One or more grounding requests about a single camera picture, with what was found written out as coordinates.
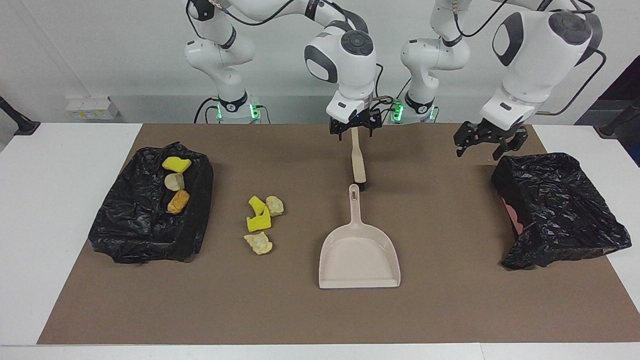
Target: brown mat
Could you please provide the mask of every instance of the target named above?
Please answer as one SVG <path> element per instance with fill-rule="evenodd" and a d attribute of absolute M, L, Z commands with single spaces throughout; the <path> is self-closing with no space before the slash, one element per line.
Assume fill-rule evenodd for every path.
<path fill-rule="evenodd" d="M 144 125 L 132 153 L 180 140 L 214 165 L 202 252 L 190 263 L 118 265 L 85 246 L 38 343 L 640 341 L 640 315 L 607 258 L 499 265 L 513 235 L 490 183 L 495 145 L 458 159 L 457 128 L 362 136 L 363 220 L 392 239 L 402 284 L 320 290 L 323 240 L 349 219 L 348 140 L 326 126 Z M 529 132 L 518 154 L 545 152 Z M 286 207 L 266 231 L 275 246 L 265 256 L 242 237 L 252 195 L 277 195 Z"/>

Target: trash bag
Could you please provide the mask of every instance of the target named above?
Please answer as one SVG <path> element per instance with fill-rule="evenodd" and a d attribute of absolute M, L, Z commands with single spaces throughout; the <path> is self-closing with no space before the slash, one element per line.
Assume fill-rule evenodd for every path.
<path fill-rule="evenodd" d="M 492 183 L 505 202 L 516 236 L 502 262 L 506 268 L 596 258 L 631 246 L 625 227 L 616 221 L 580 163 L 567 154 L 505 156 Z"/>
<path fill-rule="evenodd" d="M 162 167 L 169 156 L 190 159 L 183 173 L 189 202 L 178 215 L 167 212 L 175 192 L 164 185 L 172 171 Z M 180 143 L 160 149 L 144 147 L 122 170 L 98 210 L 89 241 L 93 249 L 116 263 L 150 260 L 185 261 L 202 246 L 213 185 L 213 168 L 206 155 Z"/>

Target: white tabletop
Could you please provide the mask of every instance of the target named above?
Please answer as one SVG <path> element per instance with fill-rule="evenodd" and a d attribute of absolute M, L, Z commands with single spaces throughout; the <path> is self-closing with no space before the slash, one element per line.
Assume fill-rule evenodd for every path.
<path fill-rule="evenodd" d="M 139 124 L 42 124 L 0 152 L 0 359 L 637 359 L 640 343 L 34 346 Z M 590 127 L 535 126 L 549 152 L 577 158 L 640 238 L 640 169 Z M 47 239 L 47 243 L 33 240 Z M 640 249 L 609 255 L 640 308 Z"/>

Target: dustpan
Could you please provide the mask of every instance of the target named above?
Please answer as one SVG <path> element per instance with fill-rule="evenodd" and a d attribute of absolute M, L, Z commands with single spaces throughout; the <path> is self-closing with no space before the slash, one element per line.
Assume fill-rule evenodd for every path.
<path fill-rule="evenodd" d="M 360 190 L 349 187 L 351 222 L 333 230 L 320 252 L 320 288 L 395 288 L 400 264 L 391 239 L 360 218 Z"/>

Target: black stand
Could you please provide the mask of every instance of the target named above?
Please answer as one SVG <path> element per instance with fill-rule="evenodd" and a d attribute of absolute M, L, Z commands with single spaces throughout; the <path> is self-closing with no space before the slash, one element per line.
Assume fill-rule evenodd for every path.
<path fill-rule="evenodd" d="M 616 127 L 626 124 L 638 116 L 640 116 L 640 97 L 624 109 L 615 119 L 611 120 L 610 123 L 596 127 L 596 132 L 603 139 L 617 139 Z"/>
<path fill-rule="evenodd" d="M 18 124 L 18 130 L 16 130 L 14 135 L 31 135 L 36 131 L 36 129 L 38 129 L 38 126 L 40 126 L 39 122 L 31 121 L 29 118 L 19 113 L 1 96 L 0 109 L 4 110 L 4 112 L 9 115 L 16 124 Z"/>

